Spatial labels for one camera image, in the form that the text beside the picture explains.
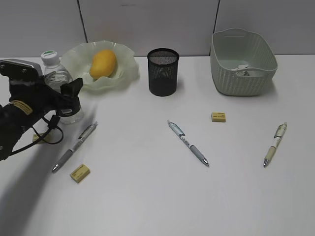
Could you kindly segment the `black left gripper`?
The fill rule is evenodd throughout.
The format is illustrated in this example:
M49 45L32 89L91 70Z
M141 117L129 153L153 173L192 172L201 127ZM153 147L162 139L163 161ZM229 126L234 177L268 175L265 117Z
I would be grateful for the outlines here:
M82 86L83 79L77 78L63 84L60 94L44 82L43 76L33 82L9 80L10 101L25 102L35 112L55 110L60 117L69 117L80 110L78 94Z

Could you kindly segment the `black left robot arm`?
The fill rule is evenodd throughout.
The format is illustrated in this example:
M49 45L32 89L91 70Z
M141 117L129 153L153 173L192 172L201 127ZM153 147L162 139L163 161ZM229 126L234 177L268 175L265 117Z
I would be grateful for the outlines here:
M83 79L78 78L61 86L61 92L49 87L42 78L30 86L11 85L9 103L0 108L0 159L18 154L43 140L58 127L60 117L76 114L80 108L78 98ZM48 124L48 130L33 143L13 151L22 135L40 119Z

